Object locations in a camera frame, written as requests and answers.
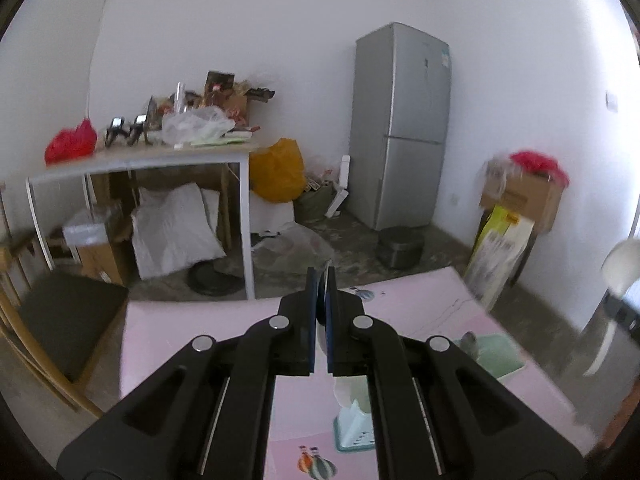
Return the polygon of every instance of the product box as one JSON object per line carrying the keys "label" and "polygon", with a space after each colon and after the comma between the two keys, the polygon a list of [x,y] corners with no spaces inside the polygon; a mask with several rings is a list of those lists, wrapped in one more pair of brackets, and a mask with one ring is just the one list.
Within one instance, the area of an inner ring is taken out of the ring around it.
{"label": "product box", "polygon": [[504,173],[489,164],[480,207],[492,210],[499,205],[533,220],[533,232],[551,231],[564,189],[545,176],[518,172]]}
{"label": "product box", "polygon": [[504,284],[524,252],[533,222],[496,206],[482,229],[466,268],[469,291],[487,310],[494,307]]}
{"label": "product box", "polygon": [[78,247],[82,274],[96,280],[127,286],[136,269],[131,242]]}

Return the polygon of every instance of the wall socket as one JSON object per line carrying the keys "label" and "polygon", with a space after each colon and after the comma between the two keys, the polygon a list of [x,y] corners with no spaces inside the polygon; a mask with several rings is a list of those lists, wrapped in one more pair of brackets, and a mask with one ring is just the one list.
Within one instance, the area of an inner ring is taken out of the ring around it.
{"label": "wall socket", "polygon": [[613,92],[607,92],[605,95],[607,109],[618,113],[618,96]]}

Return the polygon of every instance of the pink tablecloth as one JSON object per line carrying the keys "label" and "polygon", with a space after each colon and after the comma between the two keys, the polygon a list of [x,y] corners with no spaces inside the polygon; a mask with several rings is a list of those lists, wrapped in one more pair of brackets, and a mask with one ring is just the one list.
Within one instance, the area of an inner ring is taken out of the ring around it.
{"label": "pink tablecloth", "polygon": [[[424,340],[441,334],[459,339],[469,330],[477,335],[504,333],[452,267],[349,290],[364,298],[368,314],[388,322],[404,336]],[[254,322],[275,314],[279,303],[279,298],[216,303],[130,302],[122,343],[121,395],[127,395],[193,337],[205,333],[223,340],[241,335]],[[587,453],[596,443],[594,434],[576,424],[574,409],[566,397],[528,355],[523,353],[523,357],[526,366],[503,383],[583,454]],[[333,388],[334,379],[326,371],[326,357],[319,346],[316,373],[311,377],[278,378],[271,449],[278,449],[276,442],[289,440],[293,444],[296,439],[330,434],[339,410]],[[273,460],[270,456],[266,476],[276,477],[270,468]],[[277,477],[288,478],[283,474]]]}

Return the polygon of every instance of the wooden chair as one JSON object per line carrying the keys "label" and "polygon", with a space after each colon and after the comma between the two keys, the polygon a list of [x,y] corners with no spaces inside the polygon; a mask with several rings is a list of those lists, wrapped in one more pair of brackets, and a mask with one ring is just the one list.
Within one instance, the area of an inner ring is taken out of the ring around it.
{"label": "wooden chair", "polygon": [[0,334],[57,398],[100,417],[102,410],[83,391],[124,313],[127,294],[119,285],[54,270],[18,308],[0,290]]}
{"label": "wooden chair", "polygon": [[2,225],[4,227],[4,232],[0,237],[0,275],[4,278],[9,290],[11,290],[11,294],[15,298],[15,301],[19,303],[20,296],[18,295],[14,282],[9,275],[9,271],[15,265],[24,280],[24,285],[27,289],[31,288],[20,261],[20,254],[24,249],[33,244],[36,231],[34,229],[24,229],[12,233],[9,228],[6,211],[4,210],[4,202],[2,201],[2,193],[4,192],[4,189],[4,182],[0,182],[0,216],[2,217]]}

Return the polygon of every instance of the silver refrigerator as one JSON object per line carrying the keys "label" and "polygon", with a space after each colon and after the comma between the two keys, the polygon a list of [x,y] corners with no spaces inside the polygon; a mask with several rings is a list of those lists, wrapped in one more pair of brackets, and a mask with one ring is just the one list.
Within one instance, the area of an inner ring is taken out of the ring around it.
{"label": "silver refrigerator", "polygon": [[356,42],[347,210],[368,227],[427,225],[449,124],[449,45],[402,23]]}

